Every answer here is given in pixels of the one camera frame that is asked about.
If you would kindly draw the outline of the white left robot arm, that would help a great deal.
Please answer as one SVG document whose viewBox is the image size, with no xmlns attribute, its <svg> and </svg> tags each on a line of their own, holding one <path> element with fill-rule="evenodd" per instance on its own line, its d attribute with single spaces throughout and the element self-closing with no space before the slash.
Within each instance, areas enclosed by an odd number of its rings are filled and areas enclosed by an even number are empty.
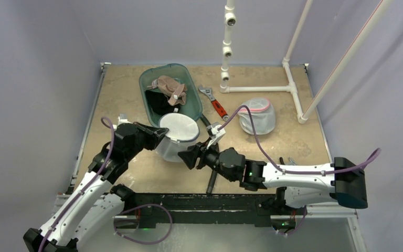
<svg viewBox="0 0 403 252">
<path fill-rule="evenodd" d="M 83 181 L 48 222 L 29 229 L 23 240 L 29 251 L 75 251 L 70 237 L 102 194 L 128 169 L 128 163 L 142 150 L 154 150 L 168 128 L 155 128 L 138 122 L 110 126 L 111 140 L 97 154 Z"/>
</svg>

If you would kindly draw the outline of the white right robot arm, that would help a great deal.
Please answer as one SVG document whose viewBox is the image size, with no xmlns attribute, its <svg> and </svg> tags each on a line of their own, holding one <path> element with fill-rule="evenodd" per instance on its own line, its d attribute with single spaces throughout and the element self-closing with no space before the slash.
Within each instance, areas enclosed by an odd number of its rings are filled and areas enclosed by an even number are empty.
<svg viewBox="0 0 403 252">
<path fill-rule="evenodd" d="M 368 207 L 364 169 L 344 157 L 321 165 L 276 166 L 247 159 L 234 148 L 218 151 L 202 143 L 180 151 L 178 156 L 189 169 L 208 166 L 248 191 L 281 189 L 282 194 L 273 200 L 275 210 L 281 214 L 325 202 L 351 209 Z"/>
</svg>

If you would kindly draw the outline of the beige bra in basin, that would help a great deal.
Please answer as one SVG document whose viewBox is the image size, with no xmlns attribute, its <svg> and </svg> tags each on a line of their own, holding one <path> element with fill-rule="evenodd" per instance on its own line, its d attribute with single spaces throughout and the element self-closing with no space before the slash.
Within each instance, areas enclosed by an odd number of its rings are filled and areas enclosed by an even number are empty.
<svg viewBox="0 0 403 252">
<path fill-rule="evenodd" d="M 185 105 L 187 100 L 187 87 L 184 83 L 176 81 L 174 78 L 162 75 L 153 80 L 147 86 L 148 90 L 158 88 L 163 94 L 168 97 L 168 103 L 172 106 L 180 104 Z"/>
</svg>

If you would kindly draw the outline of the small pink-zip mesh bag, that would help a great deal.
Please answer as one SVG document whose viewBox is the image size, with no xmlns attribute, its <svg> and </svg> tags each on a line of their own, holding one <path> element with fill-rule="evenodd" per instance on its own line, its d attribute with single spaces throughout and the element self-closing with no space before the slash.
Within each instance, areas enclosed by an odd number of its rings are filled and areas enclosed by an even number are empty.
<svg viewBox="0 0 403 252">
<path fill-rule="evenodd" d="M 246 108 L 238 112 L 239 125 L 248 134 L 253 134 L 251 118 L 257 135 L 266 135 L 272 132 L 276 124 L 275 109 L 267 98 L 252 98 L 242 103 L 251 112 L 248 114 Z"/>
</svg>

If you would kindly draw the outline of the black garment in basin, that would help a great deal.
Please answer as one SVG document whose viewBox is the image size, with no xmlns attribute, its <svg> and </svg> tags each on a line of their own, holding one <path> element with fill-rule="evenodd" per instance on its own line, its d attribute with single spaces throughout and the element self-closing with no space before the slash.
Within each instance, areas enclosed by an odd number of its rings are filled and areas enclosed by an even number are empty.
<svg viewBox="0 0 403 252">
<path fill-rule="evenodd" d="M 147 90 L 145 92 L 146 102 L 153 112 L 161 116 L 168 113 L 178 113 L 181 110 L 181 105 L 170 105 L 168 103 L 168 97 L 160 92 L 154 92 Z"/>
</svg>

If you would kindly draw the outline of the teal plastic basin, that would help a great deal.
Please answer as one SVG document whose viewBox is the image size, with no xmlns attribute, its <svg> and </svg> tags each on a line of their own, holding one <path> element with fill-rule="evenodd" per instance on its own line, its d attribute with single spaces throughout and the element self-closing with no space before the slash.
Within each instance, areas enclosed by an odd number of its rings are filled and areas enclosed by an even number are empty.
<svg viewBox="0 0 403 252">
<path fill-rule="evenodd" d="M 148 69 L 139 78 L 141 95 L 149 122 L 158 126 L 168 113 L 184 114 L 197 121 L 203 106 L 198 89 L 188 69 L 181 64 L 167 64 Z"/>
</svg>

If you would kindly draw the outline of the small metal clamp tool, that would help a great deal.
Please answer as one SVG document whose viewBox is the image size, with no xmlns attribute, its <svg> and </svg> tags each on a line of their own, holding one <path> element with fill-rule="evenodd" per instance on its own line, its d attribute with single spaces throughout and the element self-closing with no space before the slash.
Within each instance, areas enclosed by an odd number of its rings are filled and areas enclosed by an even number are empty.
<svg viewBox="0 0 403 252">
<path fill-rule="evenodd" d="M 281 165 L 297 165 L 291 157 L 288 157 L 288 161 L 286 162 L 283 157 L 279 157 L 279 162 Z"/>
</svg>

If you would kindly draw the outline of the red-handled adjustable wrench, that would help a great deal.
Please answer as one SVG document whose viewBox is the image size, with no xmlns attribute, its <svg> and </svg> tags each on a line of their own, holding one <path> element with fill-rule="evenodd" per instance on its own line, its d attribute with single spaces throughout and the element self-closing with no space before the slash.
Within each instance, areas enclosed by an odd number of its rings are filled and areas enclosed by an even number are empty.
<svg viewBox="0 0 403 252">
<path fill-rule="evenodd" d="M 200 85 L 198 87 L 198 90 L 205 94 L 212 106 L 214 107 L 215 111 L 218 113 L 218 115 L 224 120 L 224 121 L 228 121 L 229 120 L 229 115 L 227 113 L 227 111 L 223 108 L 223 106 L 218 102 L 218 100 L 214 97 L 213 95 L 213 90 L 212 88 L 208 88 L 208 87 L 203 87 L 202 85 Z"/>
</svg>

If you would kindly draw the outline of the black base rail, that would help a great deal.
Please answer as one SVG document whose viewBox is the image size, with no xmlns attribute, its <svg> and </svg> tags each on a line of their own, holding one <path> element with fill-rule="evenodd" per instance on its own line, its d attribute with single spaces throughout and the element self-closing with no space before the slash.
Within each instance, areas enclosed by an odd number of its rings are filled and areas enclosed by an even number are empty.
<svg viewBox="0 0 403 252">
<path fill-rule="evenodd" d="M 273 194 L 135 193 L 125 210 L 140 206 L 140 227 L 156 224 L 249 224 L 270 227 L 276 219 L 301 217 L 305 207 L 291 208 Z"/>
</svg>

